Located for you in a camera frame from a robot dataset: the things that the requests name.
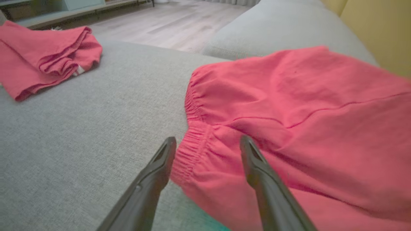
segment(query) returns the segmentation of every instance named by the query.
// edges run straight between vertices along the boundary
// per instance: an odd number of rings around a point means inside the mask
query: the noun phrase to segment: white shelf
[[[30,29],[36,29],[42,26],[53,24],[53,23],[59,23],[59,22],[62,22],[70,18],[74,18],[74,17],[86,15],[86,14],[92,14],[98,11],[102,11],[102,10],[106,10],[106,9],[110,9],[114,7],[120,7],[123,5],[132,4],[138,1],[139,0],[126,0],[126,1],[108,3],[106,5],[96,5],[96,6],[91,6],[91,7],[85,7],[85,8],[71,10],[71,11],[53,12],[49,14],[40,15],[37,17],[19,20],[16,23],[19,25],[25,26],[27,28],[30,28]]]

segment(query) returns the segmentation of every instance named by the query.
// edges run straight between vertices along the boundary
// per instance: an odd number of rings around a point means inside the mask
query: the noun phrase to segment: folded clothing
[[[102,47],[88,27],[30,30],[11,21],[0,26],[0,83],[16,101],[88,71]]]

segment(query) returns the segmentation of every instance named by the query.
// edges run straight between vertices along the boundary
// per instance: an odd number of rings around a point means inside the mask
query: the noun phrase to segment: pink fabric
[[[261,230],[251,136],[320,231],[411,230],[411,85],[325,47],[205,65],[172,180],[233,231]]]
[[[35,31],[6,21],[0,26],[0,83],[13,99],[22,101],[88,71],[101,53],[88,27]]]

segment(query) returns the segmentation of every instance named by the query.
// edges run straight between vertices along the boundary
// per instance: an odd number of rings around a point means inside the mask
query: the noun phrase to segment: sofa cushion
[[[262,0],[217,32],[202,53],[235,60],[320,45],[378,65],[338,16],[315,0]]]
[[[104,42],[99,67],[17,103],[0,88],[1,230],[95,230],[164,139],[192,71],[222,59]],[[222,226],[169,182],[152,230]]]

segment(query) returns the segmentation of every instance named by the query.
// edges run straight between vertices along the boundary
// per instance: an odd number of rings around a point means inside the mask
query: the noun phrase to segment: yellow wall
[[[382,68],[411,77],[411,0],[348,0],[341,19]]]
[[[341,15],[342,10],[347,3],[347,0],[321,0],[323,1],[324,5],[327,6],[332,12],[336,13],[338,16]]]

